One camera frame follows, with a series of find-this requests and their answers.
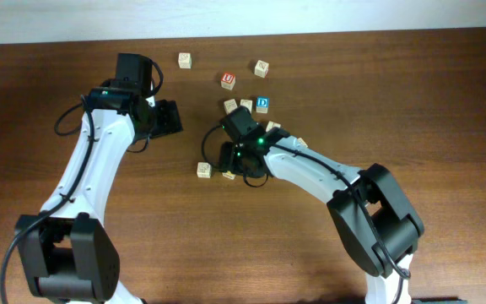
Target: wood grain surface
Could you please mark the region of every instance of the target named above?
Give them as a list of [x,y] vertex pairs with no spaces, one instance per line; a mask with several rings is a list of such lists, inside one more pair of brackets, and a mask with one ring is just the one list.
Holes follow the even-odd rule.
[[[105,228],[121,281],[152,303],[334,301],[365,295],[326,207],[273,179],[247,187],[198,179],[200,142],[230,98],[271,98],[269,113],[336,161],[388,167],[423,219],[412,263],[414,298],[486,303],[486,29],[418,30],[0,46],[0,264],[15,221],[35,214],[65,169],[76,137],[53,123],[113,77],[118,52],[163,68],[158,97],[177,100],[185,131],[125,155]],[[177,53],[192,53],[179,69]],[[270,63],[265,79],[252,63]],[[233,91],[221,73],[236,75]],[[79,115],[69,117],[73,127]],[[227,137],[216,133],[216,157]],[[12,303],[46,303],[25,284],[18,254]]]

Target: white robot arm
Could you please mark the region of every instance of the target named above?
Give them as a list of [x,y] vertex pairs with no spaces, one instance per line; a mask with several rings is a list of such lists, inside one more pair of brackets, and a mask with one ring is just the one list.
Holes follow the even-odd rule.
[[[157,86],[153,67],[159,72]],[[145,139],[147,147],[151,138],[182,130],[176,103],[154,101],[162,79],[151,59],[119,54],[116,77],[83,96],[78,143],[61,181],[38,215],[22,215],[15,226],[16,237],[0,275],[3,304],[8,303],[4,282],[15,247],[34,296],[54,303],[145,303],[119,281],[119,255],[106,235],[104,216],[117,167],[129,145]],[[70,240],[70,247],[58,245],[64,239]]]
[[[366,272],[366,302],[411,302],[408,284],[400,278],[409,279],[408,266],[424,226],[385,167],[374,164],[361,170],[329,160],[282,129],[265,132],[243,106],[220,126],[233,142],[223,144],[218,169],[242,175],[247,184],[247,177],[274,176],[318,198],[348,254]],[[381,209],[371,216],[366,202],[380,202]]]

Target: white wall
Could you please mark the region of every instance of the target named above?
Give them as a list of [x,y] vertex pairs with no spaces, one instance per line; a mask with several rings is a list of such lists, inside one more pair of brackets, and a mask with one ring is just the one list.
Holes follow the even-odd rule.
[[486,26],[486,0],[0,0],[0,43]]

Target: brown wooden tabletop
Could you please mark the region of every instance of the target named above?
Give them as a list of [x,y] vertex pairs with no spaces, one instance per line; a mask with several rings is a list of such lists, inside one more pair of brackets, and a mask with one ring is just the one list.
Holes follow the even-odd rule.
[[[38,212],[76,144],[53,123],[113,77],[118,52],[159,63],[158,98],[177,101],[185,128],[125,155],[108,198],[105,228],[132,293],[169,303],[365,295],[323,203],[278,179],[253,189],[240,177],[197,178],[221,101],[265,95],[269,113],[256,119],[333,160],[393,172],[426,227],[414,298],[486,303],[486,29],[0,46],[0,264],[19,215]],[[192,54],[191,70],[178,52]],[[258,59],[270,63],[265,79],[251,71]],[[220,87],[223,72],[235,74],[233,91]],[[212,158],[226,139],[212,136]],[[8,295],[47,303],[30,295],[16,252]]]

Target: wooden block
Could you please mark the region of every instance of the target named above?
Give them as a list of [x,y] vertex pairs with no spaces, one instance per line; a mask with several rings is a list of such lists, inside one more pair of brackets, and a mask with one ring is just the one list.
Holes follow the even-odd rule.
[[256,99],[256,113],[267,114],[267,109],[269,109],[269,98],[258,97]]
[[235,84],[235,75],[231,73],[224,73],[223,78],[220,80],[220,86],[225,89],[232,90]]
[[191,68],[192,65],[191,53],[179,53],[177,62],[179,63],[179,68]]
[[269,63],[263,62],[262,60],[258,60],[256,63],[256,66],[254,67],[254,74],[256,76],[260,76],[262,78],[265,78],[267,75],[267,72],[269,72]]
[[241,100],[240,105],[249,109],[249,112],[252,113],[252,100]]
[[230,171],[223,172],[223,176],[231,180],[235,179],[235,174]]
[[237,109],[237,102],[235,102],[235,99],[224,102],[224,110],[226,111],[226,114],[230,114],[235,109]]
[[267,124],[267,128],[266,128],[266,132],[269,132],[269,130],[271,130],[272,128],[280,128],[280,123],[276,123],[276,122],[269,122]]
[[211,178],[211,165],[208,163],[199,162],[197,174],[198,177],[201,178]]
[[309,148],[309,146],[307,145],[307,143],[302,139],[302,138],[297,138],[297,141],[302,145],[304,146],[305,148]]

